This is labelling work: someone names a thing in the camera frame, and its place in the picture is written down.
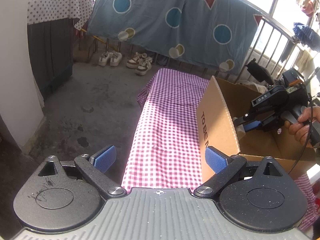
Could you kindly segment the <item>person right hand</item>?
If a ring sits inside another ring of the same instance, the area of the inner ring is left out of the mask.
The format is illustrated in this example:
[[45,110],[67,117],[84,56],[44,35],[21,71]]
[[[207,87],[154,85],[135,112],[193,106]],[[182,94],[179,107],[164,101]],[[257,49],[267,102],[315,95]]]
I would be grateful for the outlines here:
[[[319,121],[319,106],[315,106],[313,109],[313,121]],[[285,128],[288,129],[290,135],[295,137],[297,142],[304,145],[308,136],[309,125],[304,125],[304,122],[311,118],[311,107],[304,109],[298,118],[298,122],[295,124],[290,124],[289,121],[285,121]],[[306,145],[307,148],[313,148],[310,142]]]

